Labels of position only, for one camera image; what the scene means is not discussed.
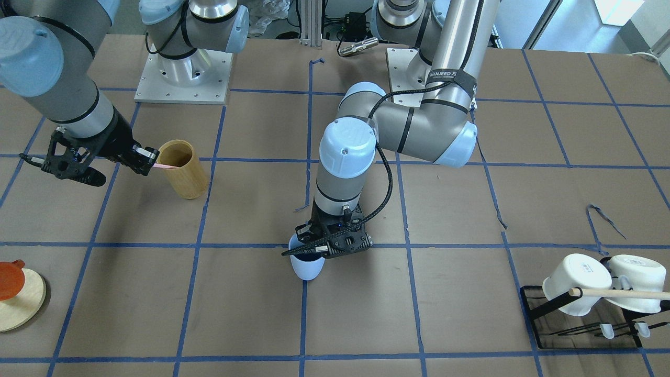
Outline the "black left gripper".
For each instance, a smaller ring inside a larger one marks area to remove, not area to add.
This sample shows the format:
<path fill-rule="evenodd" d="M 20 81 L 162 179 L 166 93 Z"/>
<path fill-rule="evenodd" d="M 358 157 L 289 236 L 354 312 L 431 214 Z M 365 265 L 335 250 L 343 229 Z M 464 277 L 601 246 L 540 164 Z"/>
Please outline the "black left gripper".
<path fill-rule="evenodd" d="M 350 255 L 368 250 L 372 238 L 365 231 L 366 220 L 360 205 L 349 208 L 344 205 L 342 215 L 326 213 L 316 204 L 312 206 L 311 219 L 295 227 L 299 246 L 295 255 L 318 254 L 325 259 Z"/>

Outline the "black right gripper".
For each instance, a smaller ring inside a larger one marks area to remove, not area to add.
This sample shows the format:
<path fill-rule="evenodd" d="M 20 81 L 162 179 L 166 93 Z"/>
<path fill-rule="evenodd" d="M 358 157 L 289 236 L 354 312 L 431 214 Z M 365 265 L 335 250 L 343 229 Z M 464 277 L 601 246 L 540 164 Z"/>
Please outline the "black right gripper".
<path fill-rule="evenodd" d="M 58 127 L 52 133 L 41 170 L 55 176 L 72 176 L 70 181 L 100 187 L 107 182 L 107 177 L 89 168 L 95 157 L 119 162 L 137 174 L 148 176 L 159 155 L 159 150 L 142 147 L 135 141 L 127 120 L 120 113 L 114 113 L 108 126 L 90 138 L 75 138 L 64 127 Z"/>

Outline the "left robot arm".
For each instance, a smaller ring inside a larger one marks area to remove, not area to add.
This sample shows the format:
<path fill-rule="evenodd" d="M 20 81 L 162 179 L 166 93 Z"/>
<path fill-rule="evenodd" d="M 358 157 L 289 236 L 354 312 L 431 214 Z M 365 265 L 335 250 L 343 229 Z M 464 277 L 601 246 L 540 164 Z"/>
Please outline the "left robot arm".
<path fill-rule="evenodd" d="M 320 142 L 311 219 L 295 229 L 287 256 L 334 258 L 369 248 L 365 224 L 392 195 L 383 151 L 461 167 L 477 128 L 467 119 L 495 23 L 498 1 L 377 1 L 373 34 L 418 51 L 429 67 L 409 90 L 385 93 L 356 83 Z"/>

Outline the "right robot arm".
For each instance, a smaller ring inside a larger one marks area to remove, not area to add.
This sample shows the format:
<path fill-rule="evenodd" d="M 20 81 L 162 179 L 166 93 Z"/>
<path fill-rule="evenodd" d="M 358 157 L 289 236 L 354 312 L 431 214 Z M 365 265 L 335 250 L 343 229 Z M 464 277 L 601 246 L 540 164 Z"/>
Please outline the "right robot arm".
<path fill-rule="evenodd" d="M 102 186 L 105 158 L 148 175 L 160 152 L 142 146 L 87 72 L 114 23 L 118 1 L 2 1 L 2 84 L 57 125 L 44 158 L 20 158 L 55 178 Z M 249 10 L 237 1 L 140 1 L 149 62 L 140 101 L 222 103 Z"/>

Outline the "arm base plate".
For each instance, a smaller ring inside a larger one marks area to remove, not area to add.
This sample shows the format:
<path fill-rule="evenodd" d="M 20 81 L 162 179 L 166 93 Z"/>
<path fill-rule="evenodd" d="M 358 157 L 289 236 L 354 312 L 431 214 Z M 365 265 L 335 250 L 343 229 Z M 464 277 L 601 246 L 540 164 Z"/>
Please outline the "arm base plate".
<path fill-rule="evenodd" d="M 392 91 L 406 91 L 420 89 L 425 86 L 430 66 L 427 65 L 416 49 L 387 48 L 387 66 L 390 89 Z M 419 107 L 422 93 L 393 96 L 393 103 Z M 470 110 L 477 110 L 476 99 L 471 101 Z"/>
<path fill-rule="evenodd" d="M 233 53 L 204 49 L 180 60 L 150 56 L 137 84 L 135 100 L 225 105 L 233 60 Z"/>

